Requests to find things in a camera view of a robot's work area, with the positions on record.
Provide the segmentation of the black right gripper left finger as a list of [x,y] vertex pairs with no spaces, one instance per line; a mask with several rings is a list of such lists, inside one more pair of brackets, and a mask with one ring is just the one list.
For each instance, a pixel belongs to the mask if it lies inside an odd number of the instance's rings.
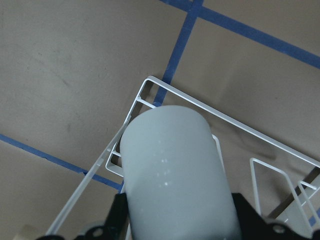
[[[66,205],[62,208],[47,232],[38,237],[39,240],[64,240],[65,237],[58,234],[58,230],[65,222],[75,203],[78,201],[77,196],[72,196]],[[79,233],[76,240],[124,240],[125,227],[128,223],[129,208],[127,195],[117,193],[109,209],[107,217],[103,224],[94,225],[85,232]]]

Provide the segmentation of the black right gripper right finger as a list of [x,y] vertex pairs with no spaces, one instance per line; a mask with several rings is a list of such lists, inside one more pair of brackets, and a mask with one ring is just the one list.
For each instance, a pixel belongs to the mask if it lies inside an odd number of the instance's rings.
[[243,240],[306,240],[284,223],[261,217],[241,193],[232,194]]

